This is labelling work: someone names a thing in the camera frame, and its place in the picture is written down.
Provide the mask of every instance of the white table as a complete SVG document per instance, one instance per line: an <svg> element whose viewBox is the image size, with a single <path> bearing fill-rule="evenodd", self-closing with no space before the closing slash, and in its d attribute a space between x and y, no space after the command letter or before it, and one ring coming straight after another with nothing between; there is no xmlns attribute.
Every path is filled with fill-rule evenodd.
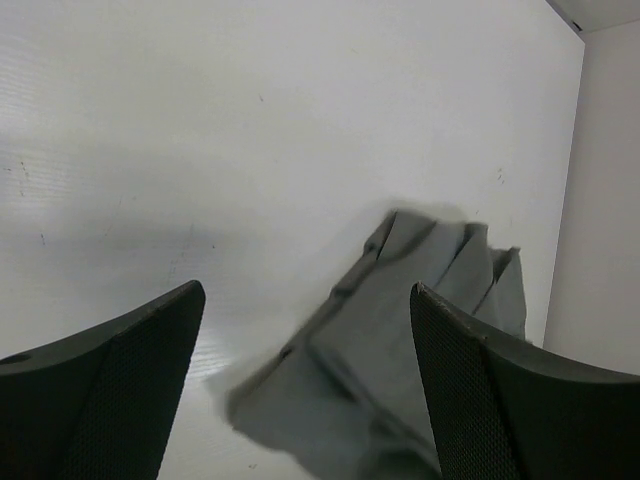
<svg viewBox="0 0 640 480"><path fill-rule="evenodd" d="M390 207L520 245L542 342L583 53L543 0L40 3L0 6L0 357L200 279L161 479L304 478L224 392Z"/></svg>

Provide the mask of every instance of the crumpled cloth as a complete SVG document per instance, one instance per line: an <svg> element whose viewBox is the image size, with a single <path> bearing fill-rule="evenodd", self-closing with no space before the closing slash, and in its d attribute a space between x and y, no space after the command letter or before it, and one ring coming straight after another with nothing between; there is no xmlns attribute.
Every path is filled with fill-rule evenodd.
<svg viewBox="0 0 640 480"><path fill-rule="evenodd" d="M389 215L280 355L230 396L232 426L321 480L440 478L409 296L422 282L524 339L519 250L492 250L487 231Z"/></svg>

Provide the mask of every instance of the dark corner object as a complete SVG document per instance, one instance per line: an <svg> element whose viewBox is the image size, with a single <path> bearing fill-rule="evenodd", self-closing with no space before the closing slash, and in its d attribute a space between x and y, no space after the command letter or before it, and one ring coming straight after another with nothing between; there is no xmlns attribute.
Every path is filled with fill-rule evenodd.
<svg viewBox="0 0 640 480"><path fill-rule="evenodd" d="M411 322L445 480L640 477L640 377L514 339L421 285Z"/></svg>
<svg viewBox="0 0 640 480"><path fill-rule="evenodd" d="M204 303L190 282L0 360L0 478L156 478Z"/></svg>

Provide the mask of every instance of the fabric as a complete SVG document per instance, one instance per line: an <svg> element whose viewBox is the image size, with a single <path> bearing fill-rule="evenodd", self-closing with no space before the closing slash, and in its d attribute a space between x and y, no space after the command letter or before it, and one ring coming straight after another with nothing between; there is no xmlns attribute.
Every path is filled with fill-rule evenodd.
<svg viewBox="0 0 640 480"><path fill-rule="evenodd" d="M417 282L524 339L518 250L490 249L485 225L394 212L281 355L230 397L234 428L321 480L439 478L411 333Z"/></svg>

